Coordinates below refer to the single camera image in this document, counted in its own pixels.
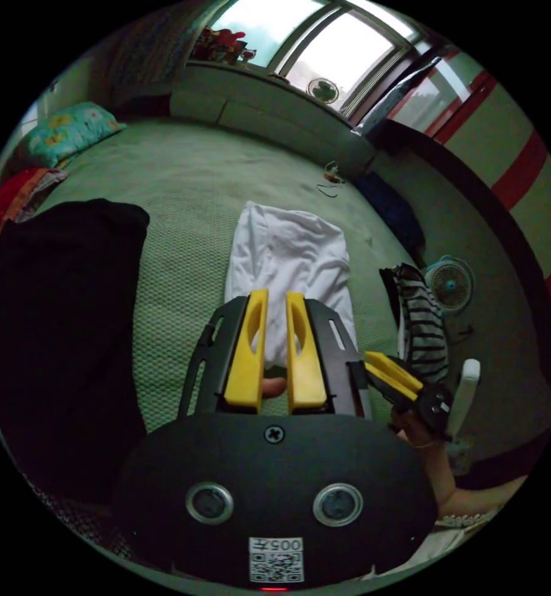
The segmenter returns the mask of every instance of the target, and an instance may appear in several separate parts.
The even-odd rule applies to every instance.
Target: screw
[[[264,434],[265,440],[273,445],[281,443],[285,436],[284,430],[278,426],[267,427]]]

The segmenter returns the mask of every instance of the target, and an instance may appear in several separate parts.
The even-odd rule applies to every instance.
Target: white cloth
[[[287,292],[300,292],[334,309],[356,347],[349,275],[350,261],[339,228],[304,211],[249,201],[234,233],[224,300],[269,290],[265,367],[286,366]]]
[[[416,567],[427,561],[431,561],[441,555],[450,553],[458,546],[463,544],[472,534],[476,533],[482,526],[490,522],[499,512],[498,508],[492,509],[483,515],[474,517],[464,516],[456,518],[455,516],[445,517],[443,521],[437,521],[433,531],[427,535],[418,550],[412,555],[410,560],[385,573],[376,573],[373,566],[368,575],[357,577],[355,580],[372,579],[374,577],[390,576],[391,574],[405,571],[411,567]]]

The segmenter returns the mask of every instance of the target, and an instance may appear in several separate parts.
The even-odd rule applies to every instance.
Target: bed
[[[223,301],[232,237],[247,201],[314,213],[344,231],[358,348],[395,354],[397,328],[378,270],[412,259],[350,183],[284,149],[217,127],[140,119],[70,163],[41,211],[103,197],[150,215],[134,312],[134,377],[147,431],[175,419],[188,360]],[[374,390],[375,415],[389,407]],[[262,414],[286,414],[286,396]]]

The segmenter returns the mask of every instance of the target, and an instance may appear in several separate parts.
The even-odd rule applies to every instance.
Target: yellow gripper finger
[[[415,402],[424,385],[381,352],[366,352],[367,372]]]
[[[268,290],[250,293],[224,395],[228,405],[253,409],[257,413],[263,391],[268,298]],[[257,349],[253,351],[252,342],[257,332]]]
[[[302,294],[287,293],[286,318],[288,323],[288,413],[293,414],[299,409],[321,408],[327,400],[327,392]],[[296,349],[296,338],[300,342],[299,353]]]

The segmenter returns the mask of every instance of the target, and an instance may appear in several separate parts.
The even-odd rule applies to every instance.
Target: electric fan
[[[475,279],[469,265],[445,255],[424,270],[424,280],[445,315],[457,315],[469,304]]]
[[[306,87],[306,92],[324,104],[332,104],[339,97],[337,85],[328,79],[313,79]]]

